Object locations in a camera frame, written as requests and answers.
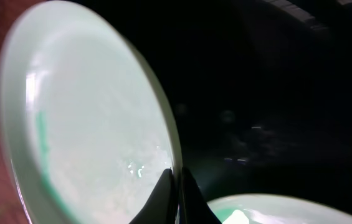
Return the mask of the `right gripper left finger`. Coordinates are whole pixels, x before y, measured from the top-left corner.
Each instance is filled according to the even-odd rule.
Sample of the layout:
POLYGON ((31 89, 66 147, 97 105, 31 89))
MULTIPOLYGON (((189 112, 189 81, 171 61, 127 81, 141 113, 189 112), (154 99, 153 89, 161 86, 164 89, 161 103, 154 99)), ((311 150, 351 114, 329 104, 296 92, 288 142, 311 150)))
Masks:
POLYGON ((175 224, 176 185, 171 169, 165 169, 147 202, 130 224, 175 224))

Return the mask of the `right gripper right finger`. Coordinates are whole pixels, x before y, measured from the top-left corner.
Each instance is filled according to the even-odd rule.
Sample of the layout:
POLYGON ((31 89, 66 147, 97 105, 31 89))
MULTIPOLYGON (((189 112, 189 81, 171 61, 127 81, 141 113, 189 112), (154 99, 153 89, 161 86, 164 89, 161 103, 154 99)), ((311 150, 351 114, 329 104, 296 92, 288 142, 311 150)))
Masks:
POLYGON ((179 178, 179 215, 179 222, 182 224, 221 224, 186 167, 181 169, 179 178))

